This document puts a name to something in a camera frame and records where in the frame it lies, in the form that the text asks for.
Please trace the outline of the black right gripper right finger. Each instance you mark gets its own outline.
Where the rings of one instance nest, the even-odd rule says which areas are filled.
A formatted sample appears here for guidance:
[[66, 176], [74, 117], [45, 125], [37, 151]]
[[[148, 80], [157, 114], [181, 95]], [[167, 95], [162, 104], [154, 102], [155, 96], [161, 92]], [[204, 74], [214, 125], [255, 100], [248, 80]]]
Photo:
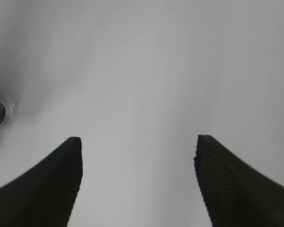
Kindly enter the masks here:
[[212, 226], [284, 227], [284, 187], [198, 135], [195, 174]]

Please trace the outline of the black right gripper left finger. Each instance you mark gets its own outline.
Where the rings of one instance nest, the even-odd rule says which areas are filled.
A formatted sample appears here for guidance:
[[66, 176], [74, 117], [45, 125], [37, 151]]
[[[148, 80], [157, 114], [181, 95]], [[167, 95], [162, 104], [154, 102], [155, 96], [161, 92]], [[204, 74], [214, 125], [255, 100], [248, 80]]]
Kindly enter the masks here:
[[82, 142], [70, 137], [0, 187], [0, 227], [66, 227], [82, 177]]

